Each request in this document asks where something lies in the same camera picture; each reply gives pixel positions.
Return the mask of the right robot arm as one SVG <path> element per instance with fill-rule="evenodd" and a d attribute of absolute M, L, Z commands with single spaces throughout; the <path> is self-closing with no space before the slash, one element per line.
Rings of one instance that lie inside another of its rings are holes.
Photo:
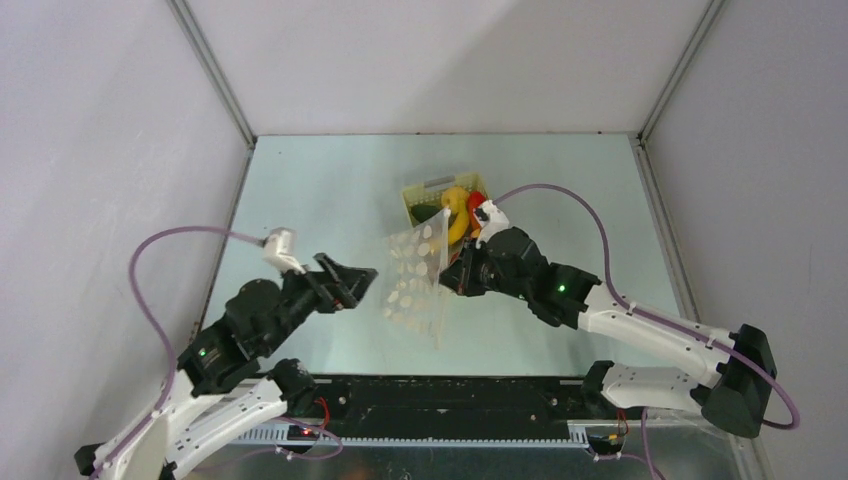
<path fill-rule="evenodd" d="M 743 324 L 732 332 L 626 307 L 596 275 L 550 262 L 522 230 L 468 239 L 439 276 L 459 296 L 497 292 L 522 300 L 542 322 L 607 336 L 651 353 L 665 367 L 593 363 L 581 387 L 585 411 L 606 418 L 636 407 L 698 413 L 713 426 L 756 438 L 777 370 L 767 335 Z"/>

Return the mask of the clear dotted zip bag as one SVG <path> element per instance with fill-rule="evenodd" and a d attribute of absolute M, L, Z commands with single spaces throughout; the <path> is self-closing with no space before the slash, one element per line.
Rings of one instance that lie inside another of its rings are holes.
<path fill-rule="evenodd" d="M 442 346 L 444 289 L 440 274 L 449 260 L 450 212 L 444 208 L 417 226 L 385 239 L 387 278 L 381 310 L 385 318 Z"/>

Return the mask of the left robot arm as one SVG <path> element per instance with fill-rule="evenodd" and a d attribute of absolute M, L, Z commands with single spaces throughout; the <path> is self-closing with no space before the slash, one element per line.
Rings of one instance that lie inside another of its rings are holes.
<path fill-rule="evenodd" d="M 93 479 L 183 479 L 211 454 L 253 427 L 287 412 L 304 416 L 316 403 L 313 377 L 297 359 L 279 361 L 248 392 L 211 412 L 258 372 L 313 313 L 334 314 L 363 300 L 378 272 L 348 267 L 324 253 L 312 270 L 289 254 L 263 256 L 280 282 L 244 284 L 223 316 L 178 356 L 163 405 L 143 416 L 144 426 L 80 447 L 79 473 Z"/>

